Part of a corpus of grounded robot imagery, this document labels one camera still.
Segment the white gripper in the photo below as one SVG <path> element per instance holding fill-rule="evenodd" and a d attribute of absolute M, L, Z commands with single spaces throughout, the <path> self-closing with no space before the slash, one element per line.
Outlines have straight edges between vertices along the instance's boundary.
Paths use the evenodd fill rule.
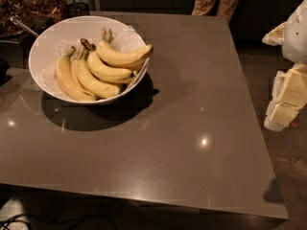
<path fill-rule="evenodd" d="M 303 64 L 295 64 L 287 72 L 278 71 L 272 87 L 265 128 L 282 131 L 307 104 L 307 0 L 295 9 L 287 22 L 279 24 L 265 34 L 262 42 L 282 45 L 283 57 Z"/>

